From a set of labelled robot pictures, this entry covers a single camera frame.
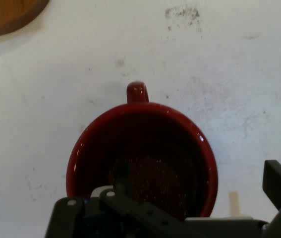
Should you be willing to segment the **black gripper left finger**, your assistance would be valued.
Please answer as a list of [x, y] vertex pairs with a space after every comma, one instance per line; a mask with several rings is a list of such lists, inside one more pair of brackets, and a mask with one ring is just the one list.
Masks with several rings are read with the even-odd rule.
[[47, 238], [185, 238], [187, 227], [151, 203], [137, 203], [117, 189], [90, 199], [55, 203]]

